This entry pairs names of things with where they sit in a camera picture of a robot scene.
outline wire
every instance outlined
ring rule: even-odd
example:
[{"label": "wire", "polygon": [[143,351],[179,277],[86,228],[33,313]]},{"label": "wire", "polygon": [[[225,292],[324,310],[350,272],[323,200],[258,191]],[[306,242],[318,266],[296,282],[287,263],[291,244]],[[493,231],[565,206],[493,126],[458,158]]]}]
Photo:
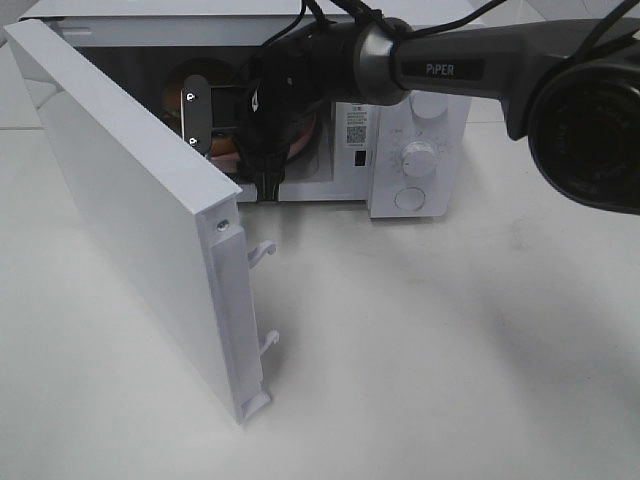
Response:
[{"label": "wire", "polygon": [[315,7],[318,7],[318,4],[315,2],[315,0],[302,0],[302,2],[300,2],[300,3],[301,3],[300,13],[295,18],[295,20],[291,24],[289,24],[287,27],[283,28],[278,33],[276,33],[275,35],[273,35],[273,36],[269,37],[267,40],[265,40],[265,42],[262,44],[263,48],[264,47],[268,47],[273,42],[275,42],[276,40],[279,40],[280,38],[284,37],[287,33],[291,32],[294,28],[297,27],[300,24],[300,22],[302,21],[302,19],[304,18],[305,13],[307,13],[308,3],[313,3],[313,4],[315,4]]},{"label": "wire", "polygon": [[624,17],[629,10],[638,5],[638,3],[640,3],[640,0],[624,0],[620,5],[614,8],[609,15],[604,17],[595,26],[595,28],[591,30],[591,33],[587,35],[585,41],[582,42],[582,45],[580,45],[573,56],[573,62],[580,63],[584,61],[591,50],[596,46],[598,40],[600,40],[602,36],[611,29],[611,27],[618,23],[618,21]]},{"label": "wire", "polygon": [[435,35],[436,33],[448,32],[449,30],[455,30],[457,28],[464,27],[465,25],[473,22],[485,13],[493,10],[496,7],[499,7],[507,1],[508,0],[491,0],[488,3],[485,3],[482,7],[478,8],[476,11],[470,13],[464,18],[461,18],[460,20],[445,23],[442,25],[436,25],[434,27],[423,28],[420,30],[416,30],[415,32],[406,32],[402,36],[402,38],[404,40],[411,40],[414,38],[426,37],[427,35]]},{"label": "wire", "polygon": [[[271,45],[275,41],[279,40],[280,38],[284,37],[286,34],[288,34],[294,28],[296,28],[298,25],[300,25],[300,22],[302,22],[302,20],[304,19],[305,14],[307,13],[307,6],[308,6],[309,2],[313,2],[315,4],[315,0],[302,0],[300,2],[301,3],[301,5],[300,5],[300,13],[294,19],[294,21],[291,22],[289,25],[287,25],[282,30],[280,30],[275,35],[272,35],[267,40],[265,40],[262,43],[262,45],[260,46],[260,48],[261,49],[267,48],[269,45]],[[249,64],[250,61],[251,61],[251,57],[248,58],[247,60],[245,60],[244,62],[242,62],[242,64],[240,64],[240,66],[238,68],[236,68],[235,72],[233,72],[233,75],[231,75],[231,77],[229,79],[229,83],[230,84],[233,84],[236,80],[238,80],[238,78],[240,77],[240,73],[242,72],[242,70],[244,70],[244,68]]]},{"label": "wire", "polygon": [[392,25],[387,22],[381,10],[374,10],[369,5],[364,3],[361,0],[330,0],[331,3],[338,6],[349,15],[351,15],[355,20],[359,20],[361,18],[365,18],[369,21],[374,22],[380,30],[382,30],[387,36],[397,39],[399,32]]},{"label": "wire", "polygon": [[309,10],[311,10],[311,13],[313,13],[313,16],[316,18],[316,24],[320,28],[324,28],[329,25],[327,17],[324,16],[324,12],[322,11],[322,8],[320,8],[320,5],[316,3],[316,0],[306,0],[305,3],[307,4],[307,7],[309,7]]}]

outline white microwave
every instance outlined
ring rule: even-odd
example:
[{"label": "white microwave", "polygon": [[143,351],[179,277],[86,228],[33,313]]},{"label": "white microwave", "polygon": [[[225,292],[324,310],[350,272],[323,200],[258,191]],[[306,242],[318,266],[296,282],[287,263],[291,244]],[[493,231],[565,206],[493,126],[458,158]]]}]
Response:
[{"label": "white microwave", "polygon": [[[464,0],[382,3],[415,26],[471,11]],[[255,187],[234,177],[234,152],[217,145],[216,155],[212,145],[205,158],[176,134],[169,86],[194,62],[236,68],[298,9],[297,0],[42,0],[6,27],[96,241],[238,422],[270,401],[260,357],[278,335],[258,339],[249,270],[275,246],[248,252],[238,202],[254,201]],[[280,201],[363,201],[372,217],[443,215],[469,106],[413,93],[394,107],[327,107],[288,164]]]}]

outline metal bracket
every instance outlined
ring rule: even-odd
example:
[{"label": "metal bracket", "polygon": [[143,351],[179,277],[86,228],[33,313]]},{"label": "metal bracket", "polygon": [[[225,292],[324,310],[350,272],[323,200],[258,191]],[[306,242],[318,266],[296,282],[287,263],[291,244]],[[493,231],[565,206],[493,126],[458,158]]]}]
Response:
[{"label": "metal bracket", "polygon": [[260,356],[264,355],[264,352],[269,350],[269,347],[275,345],[280,341],[280,333],[277,330],[271,330],[267,333],[267,336],[264,337],[264,343],[260,347]]},{"label": "metal bracket", "polygon": [[211,150],[211,87],[201,75],[186,79],[182,90],[182,139],[198,153]]},{"label": "metal bracket", "polygon": [[262,242],[255,250],[249,252],[249,268],[253,268],[260,263],[265,255],[276,253],[276,244],[270,241]]}]

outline button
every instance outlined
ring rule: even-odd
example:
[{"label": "button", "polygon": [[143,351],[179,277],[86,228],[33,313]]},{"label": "button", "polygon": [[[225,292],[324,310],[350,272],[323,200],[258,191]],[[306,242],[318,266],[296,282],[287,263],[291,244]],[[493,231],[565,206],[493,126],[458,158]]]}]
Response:
[{"label": "button", "polygon": [[413,114],[424,120],[438,118],[449,109],[449,97],[443,93],[413,92],[410,102]]},{"label": "button", "polygon": [[356,152],[356,167],[364,167],[367,164],[367,151],[358,150]]},{"label": "button", "polygon": [[396,206],[405,212],[417,212],[424,207],[427,196],[419,188],[406,188],[396,195]]},{"label": "button", "polygon": [[438,152],[428,142],[413,142],[402,151],[402,170],[408,177],[433,175],[438,168]]}]

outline microwave door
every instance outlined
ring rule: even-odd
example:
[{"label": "microwave door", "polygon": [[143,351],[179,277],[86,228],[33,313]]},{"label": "microwave door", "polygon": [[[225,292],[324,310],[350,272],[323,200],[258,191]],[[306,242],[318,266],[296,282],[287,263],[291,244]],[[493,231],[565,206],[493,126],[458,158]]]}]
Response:
[{"label": "microwave door", "polygon": [[6,31],[87,228],[243,422],[269,397],[240,188],[44,23]]}]

